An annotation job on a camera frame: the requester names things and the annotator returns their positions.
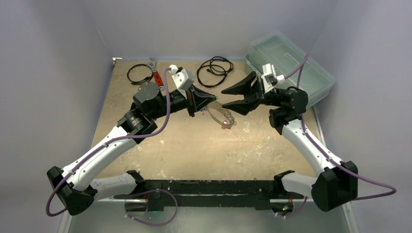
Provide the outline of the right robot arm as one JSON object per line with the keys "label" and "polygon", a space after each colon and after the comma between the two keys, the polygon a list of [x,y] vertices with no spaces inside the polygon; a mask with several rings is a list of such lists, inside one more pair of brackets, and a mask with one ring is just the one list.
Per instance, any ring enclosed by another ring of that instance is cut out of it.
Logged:
{"label": "right robot arm", "polygon": [[355,200],[358,197],[357,166],[344,162],[315,138],[304,123],[308,94],[295,86],[286,89],[275,85],[280,77],[273,74],[258,76],[254,71],[244,79],[221,91],[226,95],[242,95],[242,100],[222,107],[243,116],[260,105],[273,106],[269,123],[281,136],[291,142],[310,164],[316,177],[288,170],[274,176],[272,192],[280,198],[297,193],[313,199],[323,212]]}

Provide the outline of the large metal keyring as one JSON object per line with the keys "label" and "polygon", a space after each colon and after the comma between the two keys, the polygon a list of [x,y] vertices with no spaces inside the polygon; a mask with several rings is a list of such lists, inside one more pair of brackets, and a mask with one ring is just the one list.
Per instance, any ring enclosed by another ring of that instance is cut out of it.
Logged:
{"label": "large metal keyring", "polygon": [[[222,119],[219,119],[218,117],[216,117],[214,114],[214,112],[217,112],[218,114],[220,114],[222,116]],[[235,121],[235,118],[232,116],[231,112],[227,109],[222,108],[222,104],[218,101],[213,101],[212,103],[210,103],[207,107],[205,107],[203,109],[203,111],[201,111],[202,114],[208,113],[209,116],[220,125],[221,127],[221,123],[224,120],[228,120],[230,122],[230,126],[228,127],[228,129],[226,130],[230,130],[232,129],[234,126],[236,126],[237,122]]]}

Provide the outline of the red tagged key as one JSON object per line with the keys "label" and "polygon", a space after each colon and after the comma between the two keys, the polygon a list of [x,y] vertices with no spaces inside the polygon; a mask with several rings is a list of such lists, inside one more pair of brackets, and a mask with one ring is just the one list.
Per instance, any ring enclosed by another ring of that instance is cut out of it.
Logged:
{"label": "red tagged key", "polygon": [[228,120],[224,120],[224,121],[221,123],[221,128],[222,128],[223,130],[228,129],[229,126],[230,126],[230,122],[229,122]]}

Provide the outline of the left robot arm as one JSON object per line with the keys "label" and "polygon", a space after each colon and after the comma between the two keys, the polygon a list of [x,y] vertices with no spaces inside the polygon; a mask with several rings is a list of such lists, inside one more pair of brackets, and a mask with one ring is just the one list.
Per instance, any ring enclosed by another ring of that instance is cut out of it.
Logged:
{"label": "left robot arm", "polygon": [[109,134],[86,154],[71,164],[51,167],[47,177],[53,192],[46,205],[48,216],[62,212],[50,212],[50,203],[57,196],[64,211],[78,215],[93,202],[116,195],[130,195],[134,199],[143,196],[145,180],[137,171],[110,178],[97,179],[109,164],[120,155],[140,144],[145,138],[160,134],[172,113],[186,109],[192,117],[196,112],[215,101],[215,95],[194,85],[187,90],[166,91],[162,94],[155,83],[142,85],[133,95],[131,108],[117,122]]}

